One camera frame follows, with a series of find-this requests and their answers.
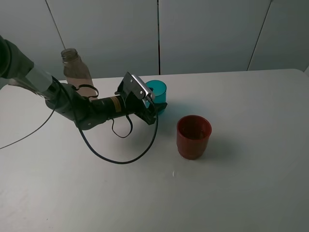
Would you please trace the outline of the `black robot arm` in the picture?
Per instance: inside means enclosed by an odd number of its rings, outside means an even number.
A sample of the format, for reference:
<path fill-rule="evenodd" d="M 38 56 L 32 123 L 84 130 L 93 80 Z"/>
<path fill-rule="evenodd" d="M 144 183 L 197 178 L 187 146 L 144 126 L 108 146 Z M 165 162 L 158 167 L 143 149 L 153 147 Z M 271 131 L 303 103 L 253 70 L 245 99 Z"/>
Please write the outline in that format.
<path fill-rule="evenodd" d="M 22 87 L 42 96 L 46 105 L 73 121 L 81 130 L 89 130 L 108 120 L 135 114 L 148 125 L 156 122 L 156 114 L 167 103 L 154 103 L 155 95 L 136 75 L 127 72 L 115 96 L 90 100 L 73 85 L 60 83 L 40 70 L 10 41 L 0 40 L 0 76 L 10 85 Z"/>

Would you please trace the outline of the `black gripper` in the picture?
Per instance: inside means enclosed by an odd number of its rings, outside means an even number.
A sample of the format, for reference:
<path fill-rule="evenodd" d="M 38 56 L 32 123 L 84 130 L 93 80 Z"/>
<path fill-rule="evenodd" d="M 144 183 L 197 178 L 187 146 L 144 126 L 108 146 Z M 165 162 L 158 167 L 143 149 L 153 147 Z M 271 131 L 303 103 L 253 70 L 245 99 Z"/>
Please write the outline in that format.
<path fill-rule="evenodd" d="M 126 109 L 129 114 L 135 114 L 141 120 L 148 125 L 152 125 L 156 122 L 156 113 L 162 114 L 167 107 L 166 102 L 154 103 L 154 106 L 150 103 L 148 107 L 145 106 L 143 100 L 139 100 L 133 93 L 130 93 L 125 100 Z"/>

